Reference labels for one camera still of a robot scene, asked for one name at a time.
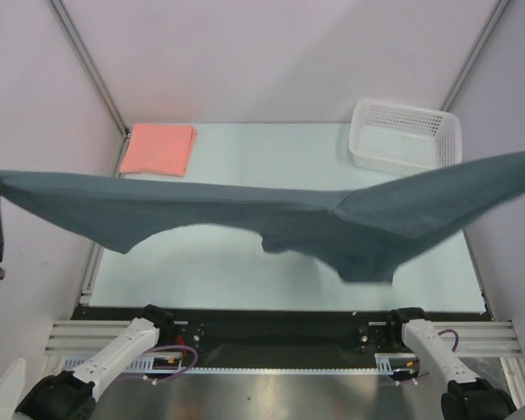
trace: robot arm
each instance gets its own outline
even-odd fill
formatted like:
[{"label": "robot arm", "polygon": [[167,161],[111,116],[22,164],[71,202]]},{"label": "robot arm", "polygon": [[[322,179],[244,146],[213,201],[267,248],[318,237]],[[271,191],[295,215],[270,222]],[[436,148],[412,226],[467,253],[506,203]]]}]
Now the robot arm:
[{"label": "robot arm", "polygon": [[445,420],[525,420],[525,406],[516,410],[511,397],[495,389],[453,353],[430,321],[405,319],[401,338],[426,366],[437,385]]},{"label": "robot arm", "polygon": [[143,308],[128,328],[97,355],[40,381],[17,407],[32,419],[89,419],[105,389],[139,355],[175,334],[172,315],[153,305]]}]

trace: white plastic basket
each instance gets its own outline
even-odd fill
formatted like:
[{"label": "white plastic basket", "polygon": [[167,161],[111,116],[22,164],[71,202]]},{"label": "white plastic basket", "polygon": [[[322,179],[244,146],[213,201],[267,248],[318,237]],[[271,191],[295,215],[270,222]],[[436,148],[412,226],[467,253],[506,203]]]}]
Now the white plastic basket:
[{"label": "white plastic basket", "polygon": [[360,167],[413,175],[459,163],[461,127],[447,112],[365,99],[353,111],[348,148]]}]

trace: pink folded towel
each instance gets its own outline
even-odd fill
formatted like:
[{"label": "pink folded towel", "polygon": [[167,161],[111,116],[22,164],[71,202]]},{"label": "pink folded towel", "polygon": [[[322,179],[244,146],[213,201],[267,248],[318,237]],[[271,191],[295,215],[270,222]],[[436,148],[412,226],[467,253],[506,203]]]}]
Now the pink folded towel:
[{"label": "pink folded towel", "polygon": [[196,138],[190,125],[136,124],[121,173],[185,176]]}]

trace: white table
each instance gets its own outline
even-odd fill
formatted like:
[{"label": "white table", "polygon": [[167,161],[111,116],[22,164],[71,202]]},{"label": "white table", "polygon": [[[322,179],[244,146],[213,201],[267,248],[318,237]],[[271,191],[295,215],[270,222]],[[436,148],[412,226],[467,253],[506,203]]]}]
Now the white table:
[{"label": "white table", "polygon": [[[184,178],[136,179],[314,190],[358,189],[395,176],[354,166],[349,124],[195,124]],[[105,250],[92,306],[483,312],[463,234],[404,264],[393,284],[345,284],[321,261],[296,252],[267,255],[258,234],[228,227],[181,227],[127,255]]]}]

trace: gray cloth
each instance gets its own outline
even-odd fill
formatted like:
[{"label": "gray cloth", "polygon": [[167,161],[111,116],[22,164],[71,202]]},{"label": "gray cloth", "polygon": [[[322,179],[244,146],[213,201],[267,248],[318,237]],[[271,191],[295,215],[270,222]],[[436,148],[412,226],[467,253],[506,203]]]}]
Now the gray cloth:
[{"label": "gray cloth", "polygon": [[357,191],[302,191],[0,171],[0,193],[25,210],[126,253],[195,224],[257,232],[270,253],[295,250],[346,282],[391,282],[395,269],[500,203],[525,193],[525,152]]}]

